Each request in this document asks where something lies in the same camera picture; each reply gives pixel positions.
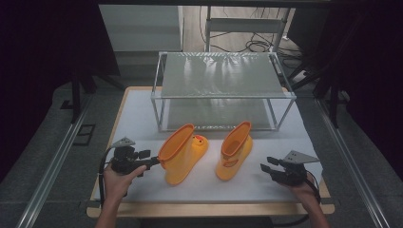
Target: table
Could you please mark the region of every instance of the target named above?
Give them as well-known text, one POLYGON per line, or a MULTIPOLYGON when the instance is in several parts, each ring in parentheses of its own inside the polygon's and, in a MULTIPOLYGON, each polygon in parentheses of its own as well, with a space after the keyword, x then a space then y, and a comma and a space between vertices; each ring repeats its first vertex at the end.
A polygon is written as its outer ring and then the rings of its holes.
MULTIPOLYGON (((116 137, 121 137, 123 132, 122 129, 118 129, 120 120, 122 120, 125 104, 129 93, 132 91, 149 90, 151 87, 130 87, 126 90, 124 98, 121 103, 121 107, 113 127, 109 145, 116 141, 116 137)), ((151 176, 151 173, 145 173, 145 178, 151 176)), ((96 189, 98 187, 98 182, 94 185, 94 191, 91 196, 91 200, 94 200, 96 189)), ((319 191, 324 199, 330 197, 329 191, 327 190, 324 181, 320 183, 319 191)), ((321 205, 325 214, 332 214, 335 211, 335 206, 333 204, 322 204, 321 205)), ((88 207, 86 210, 87 214, 96 218, 99 216, 101 209, 99 207, 88 207)), ((305 214, 302 206, 299 203, 295 203, 292 200, 286 201, 217 201, 206 203, 202 200, 193 202, 184 201, 131 201, 123 202, 118 211, 118 217, 136 217, 136 218, 162 218, 162 217, 224 217, 224 216, 267 216, 267 215, 295 215, 295 214, 305 214)))

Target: floor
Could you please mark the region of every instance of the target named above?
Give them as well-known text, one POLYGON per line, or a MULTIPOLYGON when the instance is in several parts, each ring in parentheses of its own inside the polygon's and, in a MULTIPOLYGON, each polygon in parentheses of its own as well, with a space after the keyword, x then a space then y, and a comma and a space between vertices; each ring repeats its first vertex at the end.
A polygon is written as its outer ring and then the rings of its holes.
MULTIPOLYGON (((203 41, 199 27, 198 7, 184 8, 184 51, 202 51, 203 41)), ((213 16, 236 16, 259 17, 266 15, 269 10, 263 9, 237 9, 216 8, 213 16)), ((277 9, 271 9, 270 15, 276 17, 277 9)), ((201 27, 203 28, 203 15, 201 11, 201 27)), ((227 34, 217 37, 212 42, 221 48, 236 51, 244 48, 246 41, 250 40, 251 34, 227 34)), ((271 39, 270 34, 263 36, 271 39)), ((282 40, 282 48, 296 49, 292 41, 282 40)), ((153 73, 150 71, 154 56, 147 55, 145 67, 142 72, 132 75, 124 75, 121 78, 114 77, 117 81, 127 86, 150 86, 153 73)), ((284 67, 287 73, 291 67, 297 65, 297 58, 286 62, 284 67)), ((94 77, 97 84, 95 94, 82 94, 83 99, 90 100, 87 114, 83 124, 95 124, 93 137, 87 146, 73 145, 67 152, 66 159, 58 175, 48 192, 46 201, 35 217, 33 227, 91 227, 95 219, 86 215, 86 208, 92 203, 89 201, 94 182, 97 178, 98 162, 102 157, 106 144, 109 140, 114 120, 119 110, 124 92, 106 82, 94 77)), ((374 197, 376 204, 381 208, 383 215, 389 222, 389 226, 403 227, 401 211, 403 211, 403 184, 399 177, 388 165, 382 154, 368 139, 364 132, 355 124, 345 109, 345 104, 338 106, 339 129, 336 134, 342 136, 343 142, 335 140, 335 132, 326 124, 326 115, 323 115, 321 104, 326 107, 326 101, 318 103, 313 98, 311 91, 315 82, 304 86, 298 91, 297 106, 304 121, 305 128, 311 138, 318 157, 323 165, 323 178, 326 180, 332 195, 332 202, 336 211, 327 218, 333 227, 379 227, 375 225, 372 204, 368 204, 365 197, 374 197), (368 185, 369 193, 362 193, 356 181, 356 173, 351 171, 348 161, 340 145, 344 144, 347 151, 355 161, 355 167, 362 175, 364 184, 368 185)), ((38 183, 52 163, 52 158, 61 144, 66 132, 70 128, 72 117, 71 110, 60 109, 64 100, 71 99, 70 85, 63 85, 53 94, 53 105, 45 120, 31 139, 21 158, 14 165, 9 175, 0 184, 0 227, 15 227, 21 215, 38 186, 38 183)), ((80 137, 75 142, 84 141, 80 137)), ((295 217, 272 217, 274 223, 290 221, 295 217)), ((258 219, 240 220, 242 227, 257 222, 258 219)), ((164 222, 164 227, 179 227, 179 224, 189 224, 183 219, 145 221, 143 225, 158 225, 164 222)), ((199 219, 197 223, 203 224, 205 220, 199 219)), ((140 227, 142 221, 136 218, 120 218, 117 227, 140 227)), ((309 227, 309 222, 300 224, 299 227, 309 227)))

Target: yellow rain boot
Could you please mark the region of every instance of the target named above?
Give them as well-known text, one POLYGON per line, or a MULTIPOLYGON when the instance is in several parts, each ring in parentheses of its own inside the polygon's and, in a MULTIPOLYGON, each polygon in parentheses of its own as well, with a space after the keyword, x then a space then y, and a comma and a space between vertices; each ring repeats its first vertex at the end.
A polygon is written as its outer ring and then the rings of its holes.
POLYGON ((223 181, 232 179, 240 169, 243 161, 252 150, 253 141, 249 136, 250 122, 242 122, 225 138, 221 147, 221 157, 216 174, 223 181))
POLYGON ((160 149, 158 159, 166 171, 165 180, 169 184, 181 183, 207 151, 208 140, 200 135, 193 136, 193 130, 193 124, 182 126, 160 149))

